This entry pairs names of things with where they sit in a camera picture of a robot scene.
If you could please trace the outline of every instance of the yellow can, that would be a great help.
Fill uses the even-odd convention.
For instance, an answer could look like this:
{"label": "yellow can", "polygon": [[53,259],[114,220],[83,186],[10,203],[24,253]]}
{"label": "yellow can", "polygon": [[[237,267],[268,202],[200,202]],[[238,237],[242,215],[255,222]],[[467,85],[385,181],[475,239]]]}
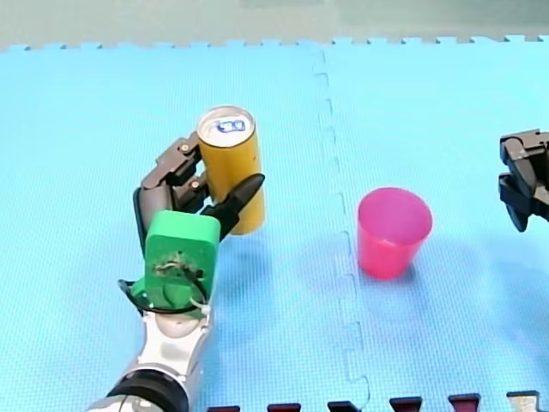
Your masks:
{"label": "yellow can", "polygon": [[[210,194],[216,202],[225,199],[242,180],[261,173],[256,121],[246,110],[234,106],[213,108],[200,117],[196,134]],[[261,189],[240,212],[240,222],[231,233],[251,233],[264,219]]]}

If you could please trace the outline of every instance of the pink cup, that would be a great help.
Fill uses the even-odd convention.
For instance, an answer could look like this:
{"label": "pink cup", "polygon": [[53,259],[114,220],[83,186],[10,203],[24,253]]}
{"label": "pink cup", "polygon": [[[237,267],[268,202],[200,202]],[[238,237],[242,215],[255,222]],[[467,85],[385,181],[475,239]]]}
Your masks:
{"label": "pink cup", "polygon": [[395,187],[366,195],[358,215],[359,266],[381,280],[403,275],[432,230],[432,215],[425,202]]}

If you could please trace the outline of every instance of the robotic hand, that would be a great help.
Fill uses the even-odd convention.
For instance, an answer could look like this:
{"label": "robotic hand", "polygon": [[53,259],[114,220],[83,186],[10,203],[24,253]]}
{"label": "robotic hand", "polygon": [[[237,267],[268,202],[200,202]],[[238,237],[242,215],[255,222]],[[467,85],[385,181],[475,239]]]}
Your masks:
{"label": "robotic hand", "polygon": [[198,356],[212,329],[217,248],[264,181],[253,174],[223,202],[204,206],[210,194],[205,173],[196,176],[200,160],[196,135],[178,139],[134,192],[145,276],[119,285],[142,315],[146,339],[106,398],[87,412],[190,412]]}
{"label": "robotic hand", "polygon": [[500,157],[509,173],[499,175],[499,198],[516,229],[531,215],[549,221],[549,132],[528,130],[500,139]]}

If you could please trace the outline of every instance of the blue foam mat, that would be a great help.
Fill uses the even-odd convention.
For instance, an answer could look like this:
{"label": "blue foam mat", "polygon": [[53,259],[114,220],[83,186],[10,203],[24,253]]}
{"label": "blue foam mat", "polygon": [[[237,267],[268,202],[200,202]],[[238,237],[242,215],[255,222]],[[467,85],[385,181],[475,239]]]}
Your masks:
{"label": "blue foam mat", "polygon": [[[142,272],[131,192],[219,104],[257,118],[268,219],[221,248],[196,410],[420,396],[435,411],[479,392],[499,412],[526,390],[549,408],[546,226],[515,233],[497,193],[498,137],[549,129],[549,45],[511,40],[0,55],[7,410],[83,410],[139,349],[116,288]],[[356,203],[379,185],[418,192],[436,219],[391,285],[353,257]]]}

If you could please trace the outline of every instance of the can lid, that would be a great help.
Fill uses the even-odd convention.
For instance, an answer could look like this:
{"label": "can lid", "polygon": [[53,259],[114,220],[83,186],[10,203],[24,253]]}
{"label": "can lid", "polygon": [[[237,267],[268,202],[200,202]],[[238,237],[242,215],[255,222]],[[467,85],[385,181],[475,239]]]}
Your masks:
{"label": "can lid", "polygon": [[235,106],[216,107],[203,114],[196,127],[200,140],[218,148],[232,148],[245,142],[255,129],[254,118]]}

